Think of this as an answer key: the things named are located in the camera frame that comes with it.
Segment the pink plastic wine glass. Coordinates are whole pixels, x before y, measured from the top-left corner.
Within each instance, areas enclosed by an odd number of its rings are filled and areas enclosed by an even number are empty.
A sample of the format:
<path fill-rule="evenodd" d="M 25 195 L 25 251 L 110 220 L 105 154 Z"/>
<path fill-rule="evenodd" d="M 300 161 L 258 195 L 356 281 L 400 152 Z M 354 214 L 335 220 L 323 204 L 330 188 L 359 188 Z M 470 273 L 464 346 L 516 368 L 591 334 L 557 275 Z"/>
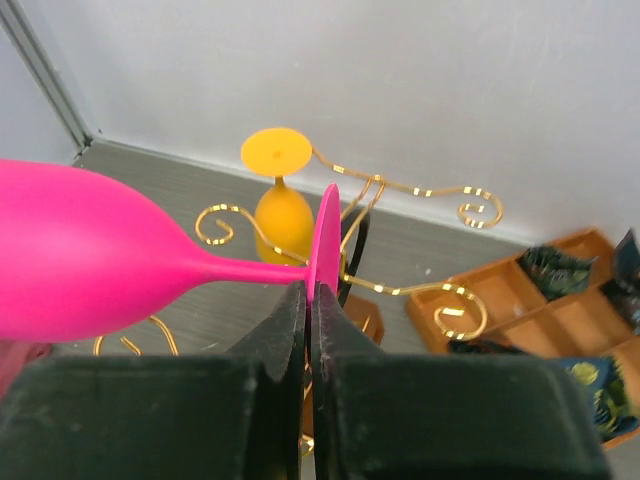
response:
<path fill-rule="evenodd" d="M 305 267 L 216 256 L 157 204 L 110 177 L 64 165 L 1 163 L 1 334 L 70 342 L 122 330 L 217 282 L 335 289 L 340 197 L 326 189 Z"/>

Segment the orange wine glass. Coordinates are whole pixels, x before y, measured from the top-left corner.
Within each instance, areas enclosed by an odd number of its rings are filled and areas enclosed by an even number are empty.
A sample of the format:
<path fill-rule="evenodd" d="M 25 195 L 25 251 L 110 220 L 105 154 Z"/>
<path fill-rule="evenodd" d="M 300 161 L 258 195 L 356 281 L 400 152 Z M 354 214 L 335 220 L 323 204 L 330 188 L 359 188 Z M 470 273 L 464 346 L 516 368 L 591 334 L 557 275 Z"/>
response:
<path fill-rule="evenodd" d="M 254 174 L 270 177 L 274 185 L 258 201 L 253 218 L 256 251 L 267 263 L 302 265 L 310 255 L 314 233 L 312 210 L 302 194 L 284 178 L 311 160 L 312 145 L 287 127 L 260 130 L 241 147 L 241 159 Z"/>

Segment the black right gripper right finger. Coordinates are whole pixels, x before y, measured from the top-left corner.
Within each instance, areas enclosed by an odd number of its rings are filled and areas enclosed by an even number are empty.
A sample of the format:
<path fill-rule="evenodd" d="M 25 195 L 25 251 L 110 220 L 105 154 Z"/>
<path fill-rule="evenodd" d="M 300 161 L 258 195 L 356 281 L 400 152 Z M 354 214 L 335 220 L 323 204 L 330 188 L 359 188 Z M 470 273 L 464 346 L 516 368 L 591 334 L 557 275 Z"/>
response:
<path fill-rule="evenodd" d="M 320 479 L 608 479 L 576 385 L 516 355 L 383 351 L 331 288 L 310 307 Z"/>

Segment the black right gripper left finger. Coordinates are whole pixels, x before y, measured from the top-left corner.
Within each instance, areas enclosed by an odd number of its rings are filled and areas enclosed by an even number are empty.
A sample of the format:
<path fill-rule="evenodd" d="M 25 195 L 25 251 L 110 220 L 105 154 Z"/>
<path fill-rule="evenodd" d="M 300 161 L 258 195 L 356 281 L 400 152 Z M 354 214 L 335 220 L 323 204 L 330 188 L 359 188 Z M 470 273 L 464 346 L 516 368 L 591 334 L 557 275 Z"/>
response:
<path fill-rule="evenodd" d="M 59 356 L 1 403 L 5 479 L 296 479 L 306 288 L 228 352 Z"/>

